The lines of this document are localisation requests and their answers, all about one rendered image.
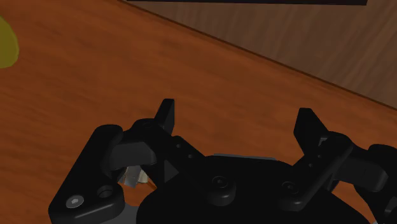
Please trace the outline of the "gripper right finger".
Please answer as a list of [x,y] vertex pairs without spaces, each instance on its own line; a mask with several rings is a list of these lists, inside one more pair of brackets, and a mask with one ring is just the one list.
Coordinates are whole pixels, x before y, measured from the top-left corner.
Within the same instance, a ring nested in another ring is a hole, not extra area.
[[284,174],[278,206],[300,212],[315,194],[331,195],[339,182],[352,184],[378,224],[397,224],[397,148],[363,149],[328,130],[310,108],[300,108],[293,130],[303,157]]

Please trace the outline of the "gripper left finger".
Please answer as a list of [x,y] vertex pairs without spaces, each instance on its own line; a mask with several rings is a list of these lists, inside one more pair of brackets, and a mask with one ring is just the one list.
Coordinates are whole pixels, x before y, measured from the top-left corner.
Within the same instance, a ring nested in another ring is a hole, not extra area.
[[197,178],[193,161],[204,156],[182,137],[173,136],[174,100],[164,99],[154,118],[140,119],[129,130],[97,127],[52,199],[52,224],[104,224],[125,210],[119,180],[127,170],[144,170],[158,186],[173,174]]

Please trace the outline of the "yellow round object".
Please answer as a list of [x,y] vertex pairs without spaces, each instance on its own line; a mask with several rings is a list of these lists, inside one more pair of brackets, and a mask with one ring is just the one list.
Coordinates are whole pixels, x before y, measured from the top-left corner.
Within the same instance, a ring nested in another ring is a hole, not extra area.
[[0,68],[11,67],[18,60],[20,48],[11,25],[0,16]]

